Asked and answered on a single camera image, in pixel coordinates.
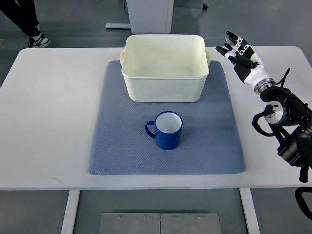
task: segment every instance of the mug handle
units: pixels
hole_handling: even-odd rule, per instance
[[[150,137],[156,138],[156,135],[153,134],[153,133],[151,133],[150,130],[148,130],[148,128],[147,128],[148,125],[155,125],[155,121],[150,121],[150,120],[149,120],[149,121],[146,121],[146,123],[145,123],[145,131],[146,131],[146,133],[147,133]]]

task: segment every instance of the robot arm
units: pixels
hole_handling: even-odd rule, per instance
[[[238,77],[245,84],[251,85],[254,92],[267,102],[264,112],[254,116],[252,125],[267,137],[275,136],[280,146],[278,155],[292,166],[301,167],[301,182],[308,182],[308,169],[312,168],[312,111],[289,89],[283,88],[286,75],[281,87],[266,71],[266,63],[259,52],[243,38],[227,32],[234,44],[232,48],[225,43],[225,48],[217,46],[216,50],[227,57],[234,65]],[[268,122],[272,133],[264,132],[258,125],[260,117]],[[297,125],[290,134],[285,126]]]

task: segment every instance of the blue mug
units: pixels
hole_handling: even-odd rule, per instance
[[[151,133],[148,125],[156,127],[155,134]],[[156,139],[157,145],[164,150],[173,150],[180,143],[183,121],[181,116],[173,111],[161,112],[155,121],[146,121],[146,133]]]

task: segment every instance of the white plastic bin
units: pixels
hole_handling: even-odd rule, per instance
[[[195,102],[209,73],[197,35],[132,35],[121,52],[129,97],[139,102]]]

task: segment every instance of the black cable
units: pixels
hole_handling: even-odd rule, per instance
[[[312,188],[310,187],[300,187],[297,188],[296,192],[294,193],[298,206],[300,208],[300,210],[306,215],[306,217],[308,217],[309,219],[312,220],[312,213],[309,210],[304,198],[302,197],[302,193],[312,193]]]
[[[264,109],[264,112],[261,112],[257,115],[255,115],[253,117],[253,120],[252,120],[252,126],[254,127],[254,129],[259,132],[260,134],[266,136],[266,137],[273,137],[274,136],[274,133],[267,133],[265,132],[261,127],[260,125],[258,124],[258,121],[261,117],[264,117],[264,116],[268,116],[270,114],[273,114],[274,111],[273,111],[273,107],[271,105],[267,105]]]
[[[123,10],[125,11],[125,13],[126,13],[127,15],[129,15],[128,12],[126,12],[126,2],[127,2],[127,0],[125,0],[125,3],[123,4]]]
[[[284,83],[285,83],[285,80],[286,80],[286,76],[288,75],[289,71],[291,70],[291,68],[289,67],[286,71],[286,73],[284,74],[284,77],[278,82],[276,83],[277,85],[278,84],[281,84],[281,88],[283,88],[284,86]]]

